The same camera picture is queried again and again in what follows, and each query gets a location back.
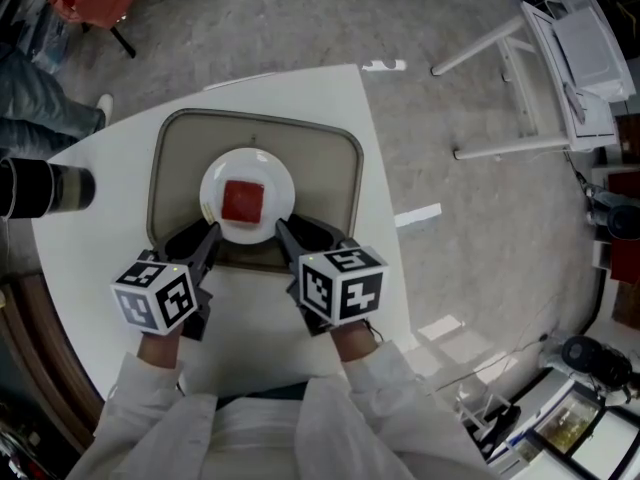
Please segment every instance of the concrete floor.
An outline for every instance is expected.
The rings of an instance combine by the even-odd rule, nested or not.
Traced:
[[[363,81],[396,213],[442,204],[440,217],[401,230],[400,245],[421,344],[408,357],[443,386],[554,327],[578,329],[592,311],[593,231],[564,156],[451,155],[518,134],[497,50],[429,72],[516,12],[516,0],[136,0],[118,28],[137,58],[104,30],[76,33],[59,78],[82,102],[111,92],[118,120],[230,79],[405,60],[406,71],[363,72]],[[581,168],[593,160],[574,156]],[[13,270],[37,267],[29,226],[13,223],[12,236]],[[505,357],[463,391],[488,383],[513,394],[535,374],[538,350]]]

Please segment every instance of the white shoe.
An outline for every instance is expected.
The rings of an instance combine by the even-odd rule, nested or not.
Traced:
[[[96,108],[99,108],[104,113],[104,127],[106,128],[111,123],[111,116],[113,115],[113,96],[111,94],[100,96]]]

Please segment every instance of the red cube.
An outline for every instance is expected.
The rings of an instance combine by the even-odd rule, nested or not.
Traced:
[[[228,180],[224,186],[222,218],[258,224],[262,215],[264,185],[249,181]]]

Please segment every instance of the tray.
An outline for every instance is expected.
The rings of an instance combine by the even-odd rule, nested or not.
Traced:
[[[255,147],[287,167],[296,187],[294,212],[353,233],[363,153],[350,133],[278,117],[183,109],[163,123],[151,170],[147,234],[156,238],[202,217],[200,182],[220,155]],[[288,272],[275,239],[256,245],[223,242],[216,259],[225,265]]]

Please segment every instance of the black stool leg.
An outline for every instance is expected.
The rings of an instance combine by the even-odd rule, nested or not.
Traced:
[[[131,58],[134,59],[136,56],[136,51],[131,47],[129,43],[127,43],[124,40],[124,37],[120,35],[120,32],[118,32],[116,27],[111,27],[110,30],[111,30],[111,33],[113,34],[113,37],[115,37],[118,40],[118,42],[122,45],[122,47],[125,50],[127,50],[127,53],[131,56]]]

